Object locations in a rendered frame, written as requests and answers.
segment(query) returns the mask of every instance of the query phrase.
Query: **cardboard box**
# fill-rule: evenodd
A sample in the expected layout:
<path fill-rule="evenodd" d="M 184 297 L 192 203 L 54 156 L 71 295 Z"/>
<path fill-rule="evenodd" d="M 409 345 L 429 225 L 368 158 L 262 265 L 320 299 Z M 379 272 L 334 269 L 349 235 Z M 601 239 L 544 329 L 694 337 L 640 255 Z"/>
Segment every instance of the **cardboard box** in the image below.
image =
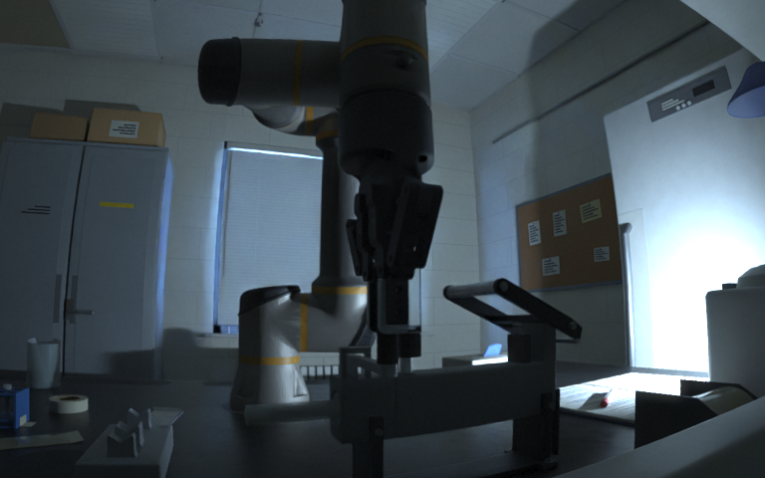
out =
<path fill-rule="evenodd" d="M 86 118 L 55 115 L 53 113 L 34 113 L 30 137 L 86 141 L 88 124 L 89 122 Z"/>
<path fill-rule="evenodd" d="M 95 108 L 87 141 L 165 147 L 165 124 L 159 113 Z"/>

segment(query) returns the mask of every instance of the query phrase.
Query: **small vial holder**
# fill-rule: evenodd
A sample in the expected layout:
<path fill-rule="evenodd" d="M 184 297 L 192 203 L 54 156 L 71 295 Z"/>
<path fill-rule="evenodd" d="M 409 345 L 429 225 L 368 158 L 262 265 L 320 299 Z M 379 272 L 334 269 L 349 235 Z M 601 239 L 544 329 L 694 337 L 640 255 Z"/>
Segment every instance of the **small vial holder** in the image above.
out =
<path fill-rule="evenodd" d="M 0 428 L 15 429 L 30 419 L 30 389 L 0 387 Z"/>

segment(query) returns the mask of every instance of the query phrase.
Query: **test tube rack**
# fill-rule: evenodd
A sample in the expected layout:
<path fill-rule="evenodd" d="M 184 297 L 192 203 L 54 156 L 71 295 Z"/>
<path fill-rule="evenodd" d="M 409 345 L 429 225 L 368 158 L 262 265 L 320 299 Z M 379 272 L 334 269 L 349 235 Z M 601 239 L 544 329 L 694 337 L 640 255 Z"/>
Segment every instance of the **test tube rack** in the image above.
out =
<path fill-rule="evenodd" d="M 31 401 L 30 388 L 0 387 L 0 428 L 15 429 L 30 419 Z"/>

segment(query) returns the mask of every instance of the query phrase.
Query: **white brick wall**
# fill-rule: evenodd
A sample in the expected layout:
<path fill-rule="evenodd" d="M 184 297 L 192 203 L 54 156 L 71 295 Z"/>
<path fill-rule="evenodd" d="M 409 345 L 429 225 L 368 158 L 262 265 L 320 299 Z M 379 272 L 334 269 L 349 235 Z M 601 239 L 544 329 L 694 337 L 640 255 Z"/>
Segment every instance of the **white brick wall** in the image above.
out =
<path fill-rule="evenodd" d="M 70 101 L 129 104 L 163 115 L 166 147 L 175 171 L 165 289 L 165 327 L 173 333 L 165 344 L 165 376 L 232 379 L 236 344 L 232 338 L 210 334 L 223 143 L 314 149 L 314 139 L 268 129 L 241 107 L 205 104 L 194 67 L 0 49 L 0 144 L 7 136 L 27 136 L 36 107 L 62 111 Z M 29 108 L 20 115 L 5 116 L 5 105 Z M 426 273 L 433 275 L 431 280 L 443 278 L 448 284 L 476 282 L 479 265 L 470 117 L 445 106 L 433 107 L 433 112 L 435 167 L 425 180 L 444 186 L 446 194 L 434 237 L 438 246 L 433 246 Z M 440 297 L 439 291 L 436 287 L 432 297 Z M 416 366 L 440 366 L 445 355 L 475 353 L 477 326 L 463 327 L 460 313 L 445 312 L 435 323 L 431 301 L 423 309 L 423 322 L 433 335 L 425 338 L 427 352 Z M 221 348 L 229 350 L 211 352 Z M 304 365 L 335 363 L 337 354 L 303 357 Z"/>
<path fill-rule="evenodd" d="M 520 278 L 515 206 L 611 172 L 603 116 L 737 50 L 707 25 L 608 82 L 493 143 L 704 19 L 677 0 L 629 0 L 470 113 L 477 193 L 480 280 Z M 622 286 L 539 296 L 579 320 L 578 345 L 558 359 L 624 364 Z M 505 303 L 491 302 L 506 313 Z M 505 334 L 482 325 L 481 347 Z"/>

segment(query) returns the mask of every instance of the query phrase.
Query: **digital display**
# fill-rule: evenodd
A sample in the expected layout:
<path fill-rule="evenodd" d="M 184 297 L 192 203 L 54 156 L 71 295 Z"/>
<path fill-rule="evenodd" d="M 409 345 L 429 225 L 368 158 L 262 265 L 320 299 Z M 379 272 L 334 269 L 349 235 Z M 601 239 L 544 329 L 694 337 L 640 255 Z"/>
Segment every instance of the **digital display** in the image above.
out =
<path fill-rule="evenodd" d="M 711 80 L 709 82 L 705 82 L 702 85 L 699 85 L 698 87 L 693 89 L 693 97 L 696 98 L 699 95 L 702 95 L 703 93 L 708 93 L 711 90 L 714 89 L 714 81 Z"/>

